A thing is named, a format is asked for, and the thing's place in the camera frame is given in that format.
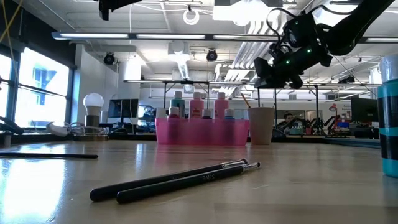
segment black stripe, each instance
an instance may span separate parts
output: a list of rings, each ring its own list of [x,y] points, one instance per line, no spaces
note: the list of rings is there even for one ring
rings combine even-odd
[[[398,136],[380,134],[380,145],[383,158],[398,160]]]
[[[398,127],[398,96],[388,96],[377,100],[379,107],[379,127]]]

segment paper cup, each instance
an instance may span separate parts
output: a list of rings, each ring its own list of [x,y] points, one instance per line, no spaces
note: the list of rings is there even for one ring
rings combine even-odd
[[[274,128],[274,108],[248,108],[251,144],[269,145]]]

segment wooden table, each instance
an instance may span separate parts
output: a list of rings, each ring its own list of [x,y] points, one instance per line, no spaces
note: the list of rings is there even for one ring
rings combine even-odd
[[[0,159],[0,223],[398,223],[398,180],[383,176],[377,149],[108,141],[6,151],[87,153],[99,159]],[[95,187],[242,157],[262,162],[262,169],[128,205],[92,203],[88,197]]]

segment ceiling duct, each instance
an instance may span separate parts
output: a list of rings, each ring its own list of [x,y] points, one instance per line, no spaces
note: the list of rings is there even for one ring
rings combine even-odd
[[[169,43],[168,55],[170,60],[177,63],[181,79],[188,80],[190,77],[189,77],[187,61],[191,59],[189,44],[186,42],[182,42],[180,40]],[[188,94],[193,93],[195,91],[195,88],[191,85],[184,85],[183,89],[184,93]]]

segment window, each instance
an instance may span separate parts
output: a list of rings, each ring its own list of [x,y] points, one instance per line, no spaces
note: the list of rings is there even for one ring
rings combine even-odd
[[[8,101],[8,82],[11,74],[11,58],[0,55],[0,77],[5,80],[0,84],[0,116],[5,117]]]
[[[65,121],[69,68],[31,49],[21,54],[15,122],[45,127]]]

